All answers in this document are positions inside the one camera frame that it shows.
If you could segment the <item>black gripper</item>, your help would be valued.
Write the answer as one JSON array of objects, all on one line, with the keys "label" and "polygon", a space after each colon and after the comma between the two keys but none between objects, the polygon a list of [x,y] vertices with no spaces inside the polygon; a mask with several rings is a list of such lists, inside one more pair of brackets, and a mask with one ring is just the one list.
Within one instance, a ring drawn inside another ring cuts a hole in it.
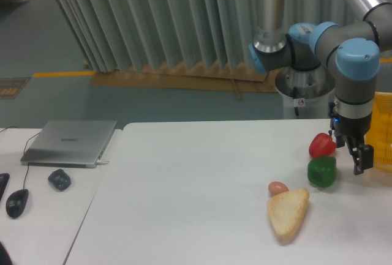
[{"label": "black gripper", "polygon": [[335,135],[336,148],[344,147],[347,143],[354,162],[354,175],[363,174],[374,163],[374,148],[364,142],[364,136],[371,126],[372,113],[362,118],[347,118],[337,112],[337,106],[337,102],[328,104],[330,129]]}]

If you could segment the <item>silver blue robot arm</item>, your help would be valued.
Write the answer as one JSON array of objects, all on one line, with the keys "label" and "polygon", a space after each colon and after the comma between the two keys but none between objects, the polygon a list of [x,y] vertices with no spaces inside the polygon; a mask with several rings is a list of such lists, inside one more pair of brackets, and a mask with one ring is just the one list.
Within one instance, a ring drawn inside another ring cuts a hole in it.
[{"label": "silver blue robot arm", "polygon": [[266,73],[290,66],[309,70],[324,66],[335,81],[329,104],[330,127],[337,147],[347,146],[355,174],[373,166],[373,147],[364,142],[369,131],[379,55],[391,49],[391,2],[346,0],[358,23],[339,26],[296,24],[282,32],[284,0],[262,0],[258,33],[249,45],[255,69]]}]

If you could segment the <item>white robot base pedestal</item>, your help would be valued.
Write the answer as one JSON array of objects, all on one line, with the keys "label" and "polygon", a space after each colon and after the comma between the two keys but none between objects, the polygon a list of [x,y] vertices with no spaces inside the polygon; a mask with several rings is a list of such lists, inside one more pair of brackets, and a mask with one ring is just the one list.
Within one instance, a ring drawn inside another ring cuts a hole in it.
[{"label": "white robot base pedestal", "polygon": [[275,78],[284,119],[318,119],[328,115],[334,78],[320,65],[309,71],[284,67]]}]

